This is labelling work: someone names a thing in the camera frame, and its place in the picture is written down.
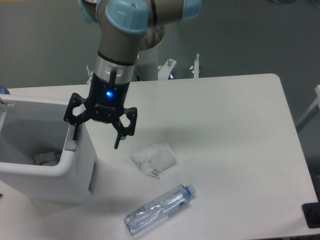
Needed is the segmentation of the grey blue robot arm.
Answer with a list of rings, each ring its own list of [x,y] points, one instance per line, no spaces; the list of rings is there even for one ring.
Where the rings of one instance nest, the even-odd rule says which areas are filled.
[[[197,17],[202,1],[80,0],[78,5],[86,20],[99,24],[101,36],[88,97],[73,93],[63,119],[74,127],[73,140],[88,120],[112,124],[117,149],[135,134],[138,110],[124,103],[147,29]]]

